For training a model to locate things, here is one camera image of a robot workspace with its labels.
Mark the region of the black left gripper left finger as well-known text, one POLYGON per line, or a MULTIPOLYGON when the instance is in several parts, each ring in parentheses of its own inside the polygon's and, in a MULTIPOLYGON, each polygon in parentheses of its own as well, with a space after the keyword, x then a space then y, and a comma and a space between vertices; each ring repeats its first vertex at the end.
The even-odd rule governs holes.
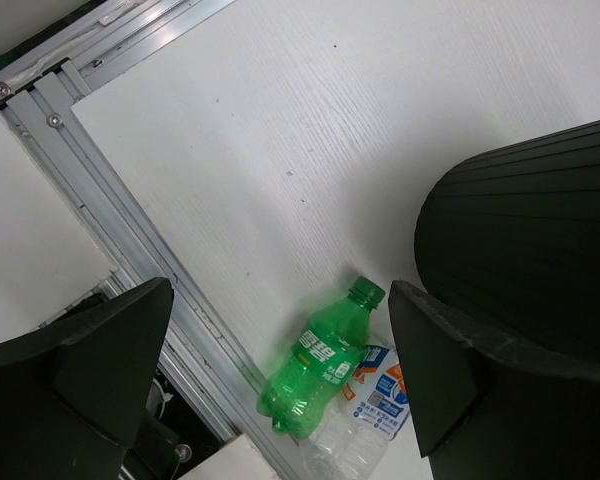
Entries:
POLYGON ((0 479, 118 477, 173 302, 156 277, 0 343, 0 479))

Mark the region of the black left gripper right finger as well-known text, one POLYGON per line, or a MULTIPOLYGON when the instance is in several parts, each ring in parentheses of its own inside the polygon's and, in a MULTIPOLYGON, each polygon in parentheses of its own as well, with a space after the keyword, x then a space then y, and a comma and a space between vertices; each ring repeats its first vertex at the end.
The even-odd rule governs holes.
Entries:
POLYGON ((420 454, 437 479, 600 479, 600 364, 392 283, 420 454))

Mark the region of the green soda bottle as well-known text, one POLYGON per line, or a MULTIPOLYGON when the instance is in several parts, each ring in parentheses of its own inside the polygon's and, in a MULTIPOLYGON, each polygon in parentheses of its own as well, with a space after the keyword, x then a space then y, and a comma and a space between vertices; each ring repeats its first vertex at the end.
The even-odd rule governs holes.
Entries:
POLYGON ((385 295, 360 276, 346 296, 309 316, 257 401, 258 413, 271 420, 274 433, 302 441, 318 427, 366 354, 371 315, 385 295))

